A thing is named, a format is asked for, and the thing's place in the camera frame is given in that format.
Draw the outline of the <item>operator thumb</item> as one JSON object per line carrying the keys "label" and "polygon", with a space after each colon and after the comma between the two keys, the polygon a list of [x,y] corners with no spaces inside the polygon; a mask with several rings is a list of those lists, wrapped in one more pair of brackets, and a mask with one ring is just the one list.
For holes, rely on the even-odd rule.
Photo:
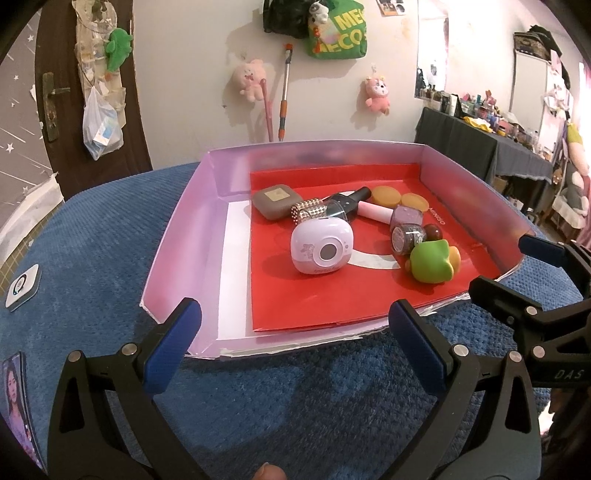
{"label": "operator thumb", "polygon": [[252,480],[287,480],[287,474],[279,466],[266,462],[256,470]]}

